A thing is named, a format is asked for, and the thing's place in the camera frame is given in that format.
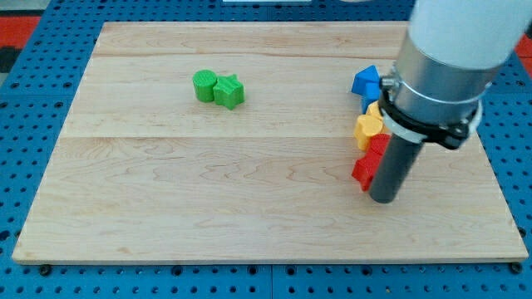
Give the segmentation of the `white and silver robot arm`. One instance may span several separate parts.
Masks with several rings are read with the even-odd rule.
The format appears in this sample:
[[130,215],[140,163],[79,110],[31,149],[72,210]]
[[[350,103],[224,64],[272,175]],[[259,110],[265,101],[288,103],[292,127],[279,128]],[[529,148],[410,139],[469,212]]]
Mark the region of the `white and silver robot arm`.
[[392,144],[455,150],[480,123],[480,98],[531,24],[531,0],[417,0],[378,101]]

